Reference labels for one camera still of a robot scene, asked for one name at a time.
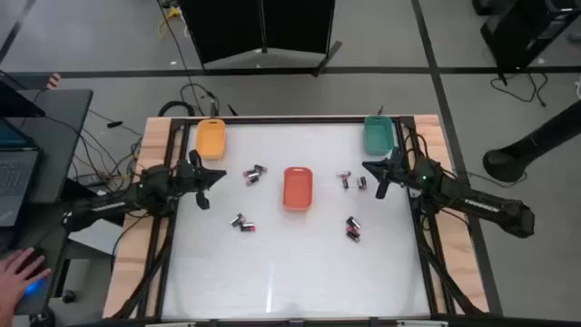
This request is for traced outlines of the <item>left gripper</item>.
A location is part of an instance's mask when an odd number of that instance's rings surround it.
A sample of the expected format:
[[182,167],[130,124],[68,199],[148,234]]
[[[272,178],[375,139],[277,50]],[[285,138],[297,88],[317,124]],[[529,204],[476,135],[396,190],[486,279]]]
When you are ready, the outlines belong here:
[[202,158],[196,150],[189,152],[190,161],[178,162],[176,177],[180,193],[195,193],[196,203],[202,210],[210,208],[210,202],[204,195],[209,189],[210,183],[217,183],[224,177],[225,170],[204,168]]

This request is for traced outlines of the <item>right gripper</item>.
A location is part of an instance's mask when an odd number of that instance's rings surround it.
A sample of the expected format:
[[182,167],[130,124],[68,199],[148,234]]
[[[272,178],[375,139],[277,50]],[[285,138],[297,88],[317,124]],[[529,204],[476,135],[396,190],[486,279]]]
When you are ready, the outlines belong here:
[[398,147],[391,151],[389,158],[363,162],[362,165],[379,182],[377,199],[385,198],[391,183],[398,183],[404,187],[409,178],[409,168],[404,164],[404,153]]

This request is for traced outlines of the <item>yellow plastic bin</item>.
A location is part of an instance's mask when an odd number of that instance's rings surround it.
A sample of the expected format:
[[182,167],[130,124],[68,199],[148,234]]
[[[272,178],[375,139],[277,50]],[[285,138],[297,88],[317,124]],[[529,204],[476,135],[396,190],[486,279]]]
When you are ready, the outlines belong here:
[[204,160],[221,160],[226,145],[226,124],[221,119],[201,120],[196,128],[195,150]]

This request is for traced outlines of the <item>red-orange plastic bin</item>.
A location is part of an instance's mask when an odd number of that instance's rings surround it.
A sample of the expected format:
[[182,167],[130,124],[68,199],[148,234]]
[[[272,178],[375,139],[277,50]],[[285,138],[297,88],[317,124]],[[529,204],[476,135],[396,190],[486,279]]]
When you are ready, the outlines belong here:
[[313,173],[306,167],[284,171],[283,206],[289,211],[307,211],[312,205]]

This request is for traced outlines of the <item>grey power strip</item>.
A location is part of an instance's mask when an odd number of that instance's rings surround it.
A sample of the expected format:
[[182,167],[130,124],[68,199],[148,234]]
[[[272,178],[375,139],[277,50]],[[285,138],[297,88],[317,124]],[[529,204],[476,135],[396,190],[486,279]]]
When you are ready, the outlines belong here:
[[84,187],[106,186],[111,178],[108,175],[98,173],[83,174],[75,178],[75,181]]

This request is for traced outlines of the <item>grey flat box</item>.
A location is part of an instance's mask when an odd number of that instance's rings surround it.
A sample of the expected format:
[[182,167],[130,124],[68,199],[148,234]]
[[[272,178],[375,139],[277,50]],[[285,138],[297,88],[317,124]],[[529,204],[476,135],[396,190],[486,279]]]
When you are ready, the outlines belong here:
[[68,239],[106,254],[113,254],[123,227],[100,219],[79,232],[72,232]]

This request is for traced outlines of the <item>black flat panel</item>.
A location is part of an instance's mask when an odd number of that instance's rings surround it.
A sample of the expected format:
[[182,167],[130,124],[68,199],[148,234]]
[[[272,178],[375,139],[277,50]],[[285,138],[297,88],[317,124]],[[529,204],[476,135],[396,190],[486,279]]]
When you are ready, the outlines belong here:
[[96,192],[85,186],[82,186],[72,179],[67,178],[64,182],[60,200],[62,202],[73,202],[79,199],[92,198],[95,196],[97,196]]

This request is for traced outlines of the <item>black folding partition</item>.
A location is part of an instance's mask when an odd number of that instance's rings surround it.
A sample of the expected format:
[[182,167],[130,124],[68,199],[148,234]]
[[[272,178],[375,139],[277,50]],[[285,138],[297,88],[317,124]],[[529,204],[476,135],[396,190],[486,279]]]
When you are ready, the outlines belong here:
[[257,51],[320,55],[317,77],[343,43],[332,41],[336,0],[177,0],[201,65]]

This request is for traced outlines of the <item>black desk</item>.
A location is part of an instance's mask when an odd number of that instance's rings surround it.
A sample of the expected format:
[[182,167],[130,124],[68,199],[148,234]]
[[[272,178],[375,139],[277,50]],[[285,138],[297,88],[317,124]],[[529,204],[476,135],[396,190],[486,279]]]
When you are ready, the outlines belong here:
[[62,226],[61,192],[78,144],[91,103],[91,90],[27,90],[21,91],[26,99],[45,111],[45,117],[28,118],[23,122],[12,118],[15,127],[21,127],[42,150],[35,173],[30,202],[24,205],[15,227],[0,228],[0,258],[16,248],[34,247],[46,256],[51,275],[36,296],[21,300],[15,309],[17,315],[38,314],[48,304],[64,260],[67,232]]

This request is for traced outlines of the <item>black stand pole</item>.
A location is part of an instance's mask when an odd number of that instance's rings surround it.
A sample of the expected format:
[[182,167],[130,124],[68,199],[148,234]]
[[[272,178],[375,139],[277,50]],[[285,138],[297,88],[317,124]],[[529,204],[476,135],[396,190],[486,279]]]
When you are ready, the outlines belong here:
[[487,151],[482,163],[496,180],[513,183],[537,158],[581,134],[581,100],[539,126],[530,134],[503,148]]

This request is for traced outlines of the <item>grey laptop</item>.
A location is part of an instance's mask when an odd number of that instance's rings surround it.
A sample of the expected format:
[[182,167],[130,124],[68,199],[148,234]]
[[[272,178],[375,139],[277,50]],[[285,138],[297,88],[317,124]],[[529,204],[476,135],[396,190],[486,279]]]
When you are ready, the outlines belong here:
[[31,138],[0,117],[0,228],[16,224],[41,154]]

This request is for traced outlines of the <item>black equipment cabinet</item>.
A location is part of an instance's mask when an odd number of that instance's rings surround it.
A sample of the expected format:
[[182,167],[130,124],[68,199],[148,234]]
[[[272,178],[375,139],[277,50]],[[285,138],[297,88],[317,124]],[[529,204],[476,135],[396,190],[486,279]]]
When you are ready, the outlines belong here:
[[480,33],[502,72],[531,64],[579,16],[581,0],[471,0]]

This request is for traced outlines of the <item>black monitor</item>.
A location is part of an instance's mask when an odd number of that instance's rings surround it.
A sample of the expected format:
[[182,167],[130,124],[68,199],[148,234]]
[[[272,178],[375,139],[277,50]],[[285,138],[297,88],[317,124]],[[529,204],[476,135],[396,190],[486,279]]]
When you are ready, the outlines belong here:
[[11,118],[28,118],[45,116],[45,111],[34,101],[26,99],[20,91],[26,87],[0,70],[0,116]]

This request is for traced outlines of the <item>person's hand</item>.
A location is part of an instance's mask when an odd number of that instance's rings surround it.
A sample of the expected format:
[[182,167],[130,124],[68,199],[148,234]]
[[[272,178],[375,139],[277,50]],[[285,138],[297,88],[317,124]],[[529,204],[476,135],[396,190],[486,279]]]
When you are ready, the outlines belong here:
[[12,251],[0,260],[0,327],[12,327],[26,290],[51,273],[50,268],[40,270],[44,261],[35,248]]

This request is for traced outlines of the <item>black aluminium table frame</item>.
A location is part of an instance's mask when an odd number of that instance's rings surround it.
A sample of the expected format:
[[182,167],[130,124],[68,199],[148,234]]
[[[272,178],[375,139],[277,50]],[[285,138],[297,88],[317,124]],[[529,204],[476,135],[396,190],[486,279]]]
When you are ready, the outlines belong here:
[[[345,190],[338,172],[366,176],[359,117],[232,118],[226,150],[212,169],[227,174],[207,193],[210,208],[184,196],[174,224],[164,225],[172,249],[151,285],[149,310],[169,320],[400,318],[444,305],[435,275],[417,247],[419,224],[409,192],[378,184]],[[268,169],[250,186],[243,176]],[[283,206],[284,171],[313,173],[307,211]],[[238,213],[254,232],[230,221]],[[347,236],[352,216],[359,242]]]

